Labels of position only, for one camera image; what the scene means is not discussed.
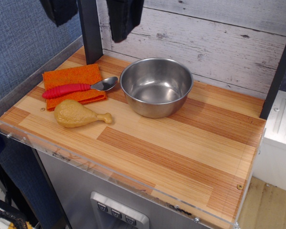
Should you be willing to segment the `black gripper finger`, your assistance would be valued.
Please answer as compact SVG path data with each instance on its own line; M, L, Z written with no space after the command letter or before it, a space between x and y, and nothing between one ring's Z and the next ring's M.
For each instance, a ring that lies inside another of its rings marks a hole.
M106 3L112 40L120 43L140 24L144 0L107 0Z
M48 18L57 26L61 26L78 13L76 0L40 0Z

